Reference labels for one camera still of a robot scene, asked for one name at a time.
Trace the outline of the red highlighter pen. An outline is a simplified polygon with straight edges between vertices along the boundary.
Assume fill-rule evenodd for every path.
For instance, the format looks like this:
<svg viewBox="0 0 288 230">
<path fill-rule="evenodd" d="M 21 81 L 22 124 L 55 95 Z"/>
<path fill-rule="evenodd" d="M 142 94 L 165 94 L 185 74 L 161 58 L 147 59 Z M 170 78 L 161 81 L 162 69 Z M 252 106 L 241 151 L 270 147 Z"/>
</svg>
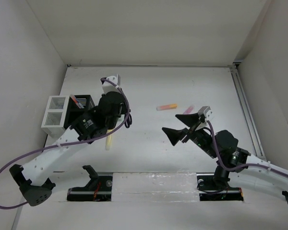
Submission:
<svg viewBox="0 0 288 230">
<path fill-rule="evenodd" d="M 70 98 L 74 101 L 74 103 L 77 105 L 78 108 L 84 108 L 73 94 L 70 95 Z"/>
</svg>

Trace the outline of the orange highlighter pen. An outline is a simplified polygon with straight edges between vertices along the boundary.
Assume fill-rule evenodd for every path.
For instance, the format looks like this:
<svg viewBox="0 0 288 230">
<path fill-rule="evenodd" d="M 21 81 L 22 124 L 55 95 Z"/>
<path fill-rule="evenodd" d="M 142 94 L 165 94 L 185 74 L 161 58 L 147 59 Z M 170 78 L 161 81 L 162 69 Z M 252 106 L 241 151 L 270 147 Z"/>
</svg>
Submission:
<svg viewBox="0 0 288 230">
<path fill-rule="evenodd" d="M 77 98 L 73 95 L 73 94 L 70 94 L 70 98 L 72 99 L 72 101 L 78 106 L 79 105 L 79 102 L 77 100 Z"/>
</svg>

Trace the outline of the jar of paper clips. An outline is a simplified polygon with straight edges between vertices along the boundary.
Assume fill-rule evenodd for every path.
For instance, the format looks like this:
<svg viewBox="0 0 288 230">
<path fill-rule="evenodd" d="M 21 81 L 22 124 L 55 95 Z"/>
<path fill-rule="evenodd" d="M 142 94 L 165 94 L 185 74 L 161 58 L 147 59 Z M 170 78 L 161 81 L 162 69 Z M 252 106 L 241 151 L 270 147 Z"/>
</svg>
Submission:
<svg viewBox="0 0 288 230">
<path fill-rule="evenodd" d="M 53 105 L 54 109 L 62 109 L 64 107 L 64 102 L 55 102 Z"/>
</svg>

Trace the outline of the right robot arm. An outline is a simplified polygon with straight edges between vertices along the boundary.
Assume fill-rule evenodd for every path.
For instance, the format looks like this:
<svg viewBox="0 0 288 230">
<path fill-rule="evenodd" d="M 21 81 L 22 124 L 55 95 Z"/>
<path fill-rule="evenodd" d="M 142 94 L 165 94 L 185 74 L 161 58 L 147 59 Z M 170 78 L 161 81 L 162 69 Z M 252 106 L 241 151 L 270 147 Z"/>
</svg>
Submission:
<svg viewBox="0 0 288 230">
<path fill-rule="evenodd" d="M 277 197 L 288 204 L 288 170 L 238 147 L 238 139 L 229 131 L 214 132 L 211 124 L 213 112 L 209 106 L 202 107 L 195 114 L 175 117 L 186 128 L 162 128 L 171 144 L 175 146 L 178 142 L 192 141 L 216 160 L 217 167 L 209 179 L 197 178 L 197 189 L 202 195 L 215 198 L 230 189 L 246 188 Z"/>
</svg>

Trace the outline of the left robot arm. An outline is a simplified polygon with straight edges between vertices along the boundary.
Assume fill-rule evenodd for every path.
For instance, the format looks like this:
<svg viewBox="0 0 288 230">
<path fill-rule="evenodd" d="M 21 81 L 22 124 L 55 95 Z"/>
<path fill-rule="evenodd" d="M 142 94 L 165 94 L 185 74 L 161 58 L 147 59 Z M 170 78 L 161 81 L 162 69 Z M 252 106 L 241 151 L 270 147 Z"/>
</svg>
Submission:
<svg viewBox="0 0 288 230">
<path fill-rule="evenodd" d="M 53 172 L 81 149 L 105 138 L 109 130 L 117 130 L 119 118 L 129 114 L 122 90 L 105 93 L 98 105 L 76 118 L 52 146 L 24 165 L 13 165 L 9 172 L 25 201 L 32 207 L 45 202 L 59 185 Z"/>
</svg>

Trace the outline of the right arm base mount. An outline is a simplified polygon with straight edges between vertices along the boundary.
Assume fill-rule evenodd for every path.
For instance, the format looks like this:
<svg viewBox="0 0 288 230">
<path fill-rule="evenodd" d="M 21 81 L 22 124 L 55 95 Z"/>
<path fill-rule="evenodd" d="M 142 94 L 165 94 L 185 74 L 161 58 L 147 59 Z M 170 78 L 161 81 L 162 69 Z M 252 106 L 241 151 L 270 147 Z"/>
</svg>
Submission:
<svg viewBox="0 0 288 230">
<path fill-rule="evenodd" d="M 244 201 L 242 189 L 230 187 L 229 172 L 217 166 L 215 172 L 196 174 L 200 201 Z"/>
</svg>

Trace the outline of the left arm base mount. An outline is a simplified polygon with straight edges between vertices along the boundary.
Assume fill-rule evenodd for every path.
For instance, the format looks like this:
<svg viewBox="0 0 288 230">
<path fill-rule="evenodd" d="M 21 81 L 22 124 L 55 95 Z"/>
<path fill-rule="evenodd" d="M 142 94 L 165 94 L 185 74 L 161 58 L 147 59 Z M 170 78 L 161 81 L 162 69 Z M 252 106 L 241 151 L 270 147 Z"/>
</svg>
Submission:
<svg viewBox="0 0 288 230">
<path fill-rule="evenodd" d="M 110 202 L 112 197 L 113 173 L 97 173 L 92 166 L 82 167 L 89 174 L 90 180 L 83 187 L 68 190 L 70 202 Z"/>
</svg>

